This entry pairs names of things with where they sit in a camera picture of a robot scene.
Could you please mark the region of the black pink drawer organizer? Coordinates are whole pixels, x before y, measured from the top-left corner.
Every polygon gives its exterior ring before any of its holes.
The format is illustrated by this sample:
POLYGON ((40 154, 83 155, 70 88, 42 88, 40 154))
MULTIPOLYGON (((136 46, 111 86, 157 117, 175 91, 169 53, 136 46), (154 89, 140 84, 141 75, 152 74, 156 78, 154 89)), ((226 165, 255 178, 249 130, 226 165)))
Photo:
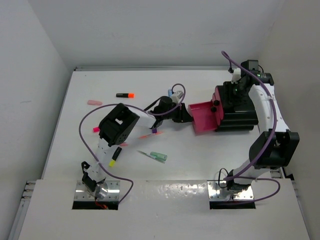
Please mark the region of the black pink drawer organizer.
POLYGON ((188 111, 196 134, 251 131, 259 122, 248 92, 226 83, 215 87, 210 101, 190 104, 188 111))

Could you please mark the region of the orange clear pen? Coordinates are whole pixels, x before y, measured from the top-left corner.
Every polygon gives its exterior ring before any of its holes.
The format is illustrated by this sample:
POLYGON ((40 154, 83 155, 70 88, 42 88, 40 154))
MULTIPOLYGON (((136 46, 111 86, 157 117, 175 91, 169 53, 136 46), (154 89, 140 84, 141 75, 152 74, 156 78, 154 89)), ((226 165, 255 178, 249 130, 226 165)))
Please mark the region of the orange clear pen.
POLYGON ((156 132, 156 133, 150 133, 150 134, 142 135, 142 136, 138 137, 138 139, 145 139, 145 138, 161 135, 163 133, 164 133, 163 131, 156 132))

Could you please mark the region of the pink black highlighter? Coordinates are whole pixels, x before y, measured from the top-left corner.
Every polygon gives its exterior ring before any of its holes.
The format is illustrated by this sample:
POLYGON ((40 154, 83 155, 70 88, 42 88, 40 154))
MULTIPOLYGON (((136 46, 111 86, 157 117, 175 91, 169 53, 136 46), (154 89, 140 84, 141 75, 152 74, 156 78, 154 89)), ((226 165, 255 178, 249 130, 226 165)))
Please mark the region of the pink black highlighter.
POLYGON ((94 133, 98 133, 98 132, 100 131, 100 128, 99 128, 99 127, 94 127, 94 128, 92 129, 92 131, 93 131, 94 133))

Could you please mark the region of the red clear pen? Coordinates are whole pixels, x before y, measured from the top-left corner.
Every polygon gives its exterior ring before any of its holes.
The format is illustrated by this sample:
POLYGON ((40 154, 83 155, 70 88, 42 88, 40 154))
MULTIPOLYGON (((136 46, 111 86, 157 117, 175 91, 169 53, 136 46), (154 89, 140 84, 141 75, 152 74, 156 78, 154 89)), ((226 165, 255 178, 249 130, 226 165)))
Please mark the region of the red clear pen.
POLYGON ((125 147, 125 146, 128 146, 128 143, 124 142, 124 143, 120 144, 119 146, 125 147))

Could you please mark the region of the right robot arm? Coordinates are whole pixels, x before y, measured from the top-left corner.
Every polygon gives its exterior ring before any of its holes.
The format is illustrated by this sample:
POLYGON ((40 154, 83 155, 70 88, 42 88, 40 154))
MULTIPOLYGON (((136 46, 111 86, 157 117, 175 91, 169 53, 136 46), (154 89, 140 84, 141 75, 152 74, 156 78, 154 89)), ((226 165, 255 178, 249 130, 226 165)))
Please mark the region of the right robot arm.
POLYGON ((282 117, 271 74, 254 75, 242 74, 234 91, 239 93, 239 87, 245 87, 257 114, 259 130, 248 160, 227 175, 226 189, 235 193, 246 190, 264 173, 288 166, 300 141, 299 134, 291 131, 282 117))

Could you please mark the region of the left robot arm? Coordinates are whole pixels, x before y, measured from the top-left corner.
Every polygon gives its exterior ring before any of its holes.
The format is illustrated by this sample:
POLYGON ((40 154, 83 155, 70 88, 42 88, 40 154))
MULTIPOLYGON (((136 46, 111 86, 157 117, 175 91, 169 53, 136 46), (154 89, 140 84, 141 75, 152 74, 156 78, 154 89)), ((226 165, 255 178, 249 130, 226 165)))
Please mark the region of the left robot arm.
POLYGON ((133 105, 118 103, 102 105, 87 113, 80 121, 78 132, 80 139, 93 156, 97 165, 94 167, 85 161, 82 162, 82 181, 89 190, 94 192, 97 185, 106 179, 98 170, 102 170, 104 174, 114 179, 129 182, 133 186, 134 182, 131 179, 116 176, 103 166, 106 155, 114 146, 120 147, 120 145, 124 144, 135 127, 155 130, 159 128, 165 120, 171 120, 179 124, 192 122, 194 118, 189 114, 183 100, 183 96, 161 96, 144 109, 133 105), (90 114, 107 107, 113 107, 113 109, 98 125, 98 150, 93 152, 83 137, 82 124, 90 114))

